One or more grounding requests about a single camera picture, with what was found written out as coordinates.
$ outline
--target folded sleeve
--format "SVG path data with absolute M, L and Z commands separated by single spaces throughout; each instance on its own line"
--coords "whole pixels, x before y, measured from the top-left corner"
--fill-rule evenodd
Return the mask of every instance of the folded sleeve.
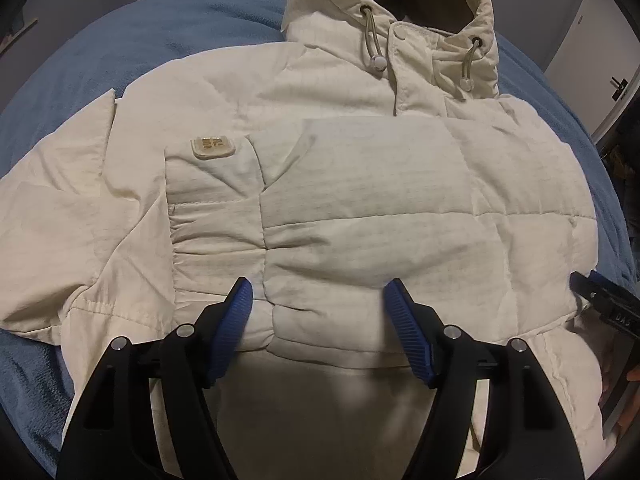
M 130 228 L 131 203 L 101 179 L 111 90 L 42 139 L 0 180 L 0 327 L 60 342 L 65 310 Z

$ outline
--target blue bedsheet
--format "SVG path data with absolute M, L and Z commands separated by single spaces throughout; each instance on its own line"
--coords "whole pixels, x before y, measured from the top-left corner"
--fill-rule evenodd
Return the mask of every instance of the blue bedsheet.
M 0 176 L 40 138 L 109 88 L 121 95 L 143 73 L 203 50 L 281 41 L 284 3 L 142 0 L 96 21 L 47 60 L 0 114 Z M 596 149 L 538 67 L 504 38 L 498 42 L 501 91 L 531 103 L 571 145 L 587 176 L 598 216 L 598 270 L 633 290 L 625 222 Z M 0 403 L 51 473 L 71 397 L 59 349 L 0 331 Z

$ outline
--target blue gripper pad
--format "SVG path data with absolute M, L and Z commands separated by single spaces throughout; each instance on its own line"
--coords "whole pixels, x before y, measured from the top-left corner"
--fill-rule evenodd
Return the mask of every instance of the blue gripper pad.
M 431 367 L 431 346 L 415 320 L 406 298 L 404 285 L 398 279 L 387 283 L 383 290 L 385 310 L 396 328 L 402 348 L 414 375 L 429 386 L 436 379 Z
M 226 298 L 227 310 L 210 343 L 208 378 L 212 384 L 226 374 L 254 304 L 251 282 L 246 278 L 240 280 L 241 284 L 236 293 Z

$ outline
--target drawstring cord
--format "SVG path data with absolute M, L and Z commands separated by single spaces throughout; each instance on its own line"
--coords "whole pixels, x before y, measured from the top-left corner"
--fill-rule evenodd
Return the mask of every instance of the drawstring cord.
M 373 13 L 371 12 L 371 7 L 362 6 L 360 7 L 360 12 L 363 13 L 365 19 L 367 20 L 366 28 L 365 28 L 365 44 L 367 45 L 367 52 L 369 53 L 369 66 L 376 70 L 377 72 L 384 72 L 386 70 L 386 57 L 382 55 L 382 49 L 380 49 L 380 44 L 378 43 L 378 34 L 376 32 L 376 22 L 373 21 Z M 371 43 L 370 36 L 373 36 L 373 43 L 376 47 L 376 51 L 374 52 Z
M 460 79 L 460 88 L 465 92 L 471 92 L 474 89 L 475 83 L 471 79 L 471 62 L 474 60 L 474 54 L 476 50 L 482 46 L 482 40 L 480 38 L 473 38 L 473 46 L 465 55 L 465 59 L 462 60 L 462 78 Z

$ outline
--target door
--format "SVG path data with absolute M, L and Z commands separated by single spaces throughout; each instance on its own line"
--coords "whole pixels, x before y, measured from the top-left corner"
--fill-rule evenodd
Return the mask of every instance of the door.
M 583 0 L 545 75 L 594 142 L 638 88 L 640 41 L 613 0 Z

